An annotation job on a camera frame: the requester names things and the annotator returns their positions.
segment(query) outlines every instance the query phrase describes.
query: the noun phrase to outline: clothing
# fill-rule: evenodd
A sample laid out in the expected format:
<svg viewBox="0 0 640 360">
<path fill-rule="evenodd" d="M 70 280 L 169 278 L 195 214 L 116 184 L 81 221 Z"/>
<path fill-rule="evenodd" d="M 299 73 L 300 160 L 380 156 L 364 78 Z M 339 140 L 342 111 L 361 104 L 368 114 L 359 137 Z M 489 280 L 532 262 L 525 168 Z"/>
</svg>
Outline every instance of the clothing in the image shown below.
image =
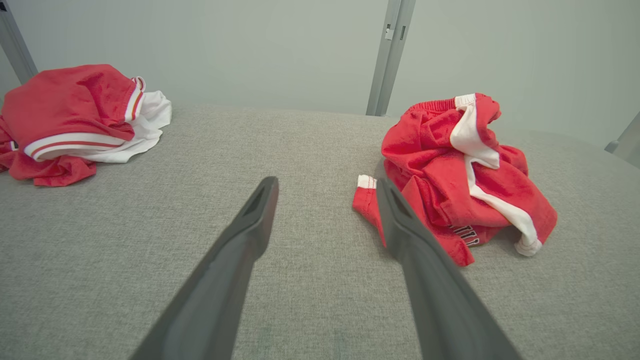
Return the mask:
<svg viewBox="0 0 640 360">
<path fill-rule="evenodd" d="M 40 186 L 95 174 L 93 161 L 125 163 L 158 142 L 171 102 L 110 65 L 47 70 L 8 92 L 0 116 L 0 171 Z"/>
<path fill-rule="evenodd" d="M 557 222 L 528 178 L 524 154 L 499 145 L 487 128 L 499 117 L 498 103 L 483 94 L 423 102 L 382 143 L 387 176 L 459 266 L 474 262 L 469 246 L 511 224 L 522 232 L 516 250 L 532 256 Z M 353 207 L 383 237 L 375 187 L 373 178 L 360 176 Z"/>
</svg>

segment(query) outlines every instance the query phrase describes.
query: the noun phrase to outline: gray upholstered table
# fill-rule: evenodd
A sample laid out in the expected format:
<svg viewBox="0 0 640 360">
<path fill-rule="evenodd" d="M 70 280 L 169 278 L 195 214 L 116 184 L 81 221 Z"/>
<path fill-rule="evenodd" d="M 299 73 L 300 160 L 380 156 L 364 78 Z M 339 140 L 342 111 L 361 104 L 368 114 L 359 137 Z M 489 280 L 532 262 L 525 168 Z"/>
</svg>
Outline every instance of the gray upholstered table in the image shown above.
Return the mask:
<svg viewBox="0 0 640 360">
<path fill-rule="evenodd" d="M 417 359 L 400 266 L 351 209 L 396 119 L 176 107 L 160 143 L 66 188 L 0 174 L 0 358 L 125 359 L 260 179 L 280 178 L 236 359 Z M 506 229 L 463 273 L 527 359 L 640 354 L 640 170 L 501 129 L 559 214 L 540 253 Z"/>
</svg>

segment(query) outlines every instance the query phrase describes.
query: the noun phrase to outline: white trim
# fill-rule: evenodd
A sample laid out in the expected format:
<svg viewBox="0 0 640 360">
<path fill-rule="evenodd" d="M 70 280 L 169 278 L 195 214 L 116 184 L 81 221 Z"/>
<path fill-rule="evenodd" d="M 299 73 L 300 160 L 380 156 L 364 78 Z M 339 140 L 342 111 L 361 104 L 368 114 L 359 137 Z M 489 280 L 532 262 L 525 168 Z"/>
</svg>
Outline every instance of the white trim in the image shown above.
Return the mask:
<svg viewBox="0 0 640 360">
<path fill-rule="evenodd" d="M 140 91 L 145 92 L 145 89 L 147 88 L 147 83 L 145 82 L 145 80 L 142 78 L 142 76 L 136 76 L 136 80 Z"/>
<path fill-rule="evenodd" d="M 70 144 L 66 144 L 66 145 L 55 145 L 55 146 L 50 146 L 46 149 L 42 149 L 38 152 L 36 152 L 33 156 L 34 159 L 36 159 L 37 161 L 42 161 L 42 160 L 51 160 L 54 158 L 57 158 L 60 155 L 73 155 L 73 156 L 78 156 L 78 154 L 76 154 L 75 152 L 71 151 L 72 149 L 78 149 L 78 150 L 89 150 L 91 151 L 90 153 L 95 153 L 96 151 L 105 151 L 105 150 L 111 150 L 113 149 L 112 147 L 108 147 L 108 146 L 98 146 L 98 145 L 82 145 L 82 144 L 78 144 L 78 143 L 70 143 Z M 51 154 L 52 152 L 55 152 L 57 150 L 64 150 L 63 154 Z"/>
<path fill-rule="evenodd" d="M 523 209 L 518 208 L 494 195 L 490 195 L 476 184 L 476 174 L 473 163 L 480 163 L 488 168 L 500 167 L 500 154 L 485 145 L 480 139 L 477 130 L 476 95 L 469 94 L 455 98 L 456 109 L 465 113 L 456 124 L 449 141 L 451 145 L 465 155 L 465 170 L 467 172 L 467 185 L 469 194 L 482 200 L 487 205 L 496 209 L 510 223 L 522 232 L 520 241 L 515 245 L 516 250 L 525 256 L 532 256 L 542 247 L 538 239 L 538 233 L 533 225 L 531 216 Z"/>
<path fill-rule="evenodd" d="M 518 208 L 494 195 L 490 195 L 476 185 L 476 174 L 472 163 L 478 162 L 477 159 L 465 155 L 465 168 L 467 170 L 467 184 L 469 186 L 469 194 L 476 199 L 482 200 L 487 205 L 496 209 L 511 224 L 520 230 L 522 237 L 515 245 L 516 250 L 525 256 L 532 256 L 542 247 L 542 243 L 538 240 L 538 232 L 533 226 L 531 216 L 523 209 Z"/>
<path fill-rule="evenodd" d="M 456 109 L 465 113 L 454 126 L 449 141 L 458 151 L 473 156 L 480 164 L 490 167 L 500 167 L 500 154 L 485 145 L 477 130 L 476 95 L 458 96 L 455 99 Z"/>
<path fill-rule="evenodd" d="M 57 142 L 95 142 L 107 145 L 122 145 L 125 140 L 95 133 L 64 133 L 36 140 L 24 148 L 24 153 L 31 156 L 34 160 L 37 160 L 37 157 L 32 156 L 34 151 L 43 146 Z"/>
<path fill-rule="evenodd" d="M 378 180 L 375 180 L 373 177 L 368 175 L 359 175 L 358 176 L 358 187 L 365 189 L 375 189 L 376 184 L 378 184 Z"/>
<path fill-rule="evenodd" d="M 138 115 L 140 115 L 140 108 L 142 107 L 142 101 L 145 97 L 144 93 L 142 93 L 142 91 L 138 88 L 138 83 L 136 81 L 134 82 L 136 83 L 136 88 L 133 89 L 133 93 L 131 94 L 129 102 L 127 103 L 127 109 L 124 113 L 124 122 L 131 122 L 135 117 L 138 117 Z M 138 96 L 140 94 L 142 94 L 142 96 L 140 97 L 140 101 L 138 101 L 138 107 L 136 108 L 135 116 L 131 116 L 133 108 L 136 105 L 136 100 L 138 100 Z"/>
<path fill-rule="evenodd" d="M 78 156 L 103 163 L 126 163 L 131 156 L 155 146 L 162 135 L 160 128 L 171 123 L 171 101 L 160 91 L 147 92 L 142 96 L 138 108 L 140 113 L 131 122 L 135 133 L 131 140 L 119 147 Z"/>
</svg>

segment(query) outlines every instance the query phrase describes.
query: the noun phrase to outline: wall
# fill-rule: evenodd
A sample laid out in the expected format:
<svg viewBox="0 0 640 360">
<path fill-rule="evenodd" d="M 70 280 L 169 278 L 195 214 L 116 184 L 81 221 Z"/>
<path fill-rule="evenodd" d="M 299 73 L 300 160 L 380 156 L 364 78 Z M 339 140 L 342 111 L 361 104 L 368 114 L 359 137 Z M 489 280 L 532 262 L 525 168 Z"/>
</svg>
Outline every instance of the wall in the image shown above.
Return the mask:
<svg viewBox="0 0 640 360">
<path fill-rule="evenodd" d="M 110 63 L 174 102 L 364 114 L 386 0 L 19 0 L 38 70 Z"/>
<path fill-rule="evenodd" d="M 4 95 L 13 88 L 20 86 L 20 81 L 13 71 L 4 50 L 0 46 L 0 106 L 4 102 Z"/>
<path fill-rule="evenodd" d="M 481 92 L 494 127 L 602 149 L 640 111 L 637 0 L 417 1 L 387 113 Z"/>
</svg>

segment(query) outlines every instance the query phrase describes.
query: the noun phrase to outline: metal frame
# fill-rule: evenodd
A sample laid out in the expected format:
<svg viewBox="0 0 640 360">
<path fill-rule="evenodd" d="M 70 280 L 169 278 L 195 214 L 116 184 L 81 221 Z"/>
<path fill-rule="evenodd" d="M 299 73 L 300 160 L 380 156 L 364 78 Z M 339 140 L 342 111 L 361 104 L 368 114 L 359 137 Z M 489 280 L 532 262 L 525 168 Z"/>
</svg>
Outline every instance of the metal frame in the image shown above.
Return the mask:
<svg viewBox="0 0 640 360">
<path fill-rule="evenodd" d="M 617 140 L 607 145 L 605 151 L 640 168 L 640 113 L 636 115 Z"/>
<path fill-rule="evenodd" d="M 15 23 L 8 0 L 0 0 L 0 45 L 20 83 L 24 84 L 38 74 L 29 49 Z"/>
<path fill-rule="evenodd" d="M 383 116 L 387 113 L 414 7 L 415 0 L 389 0 L 369 93 L 367 115 Z"/>
</svg>

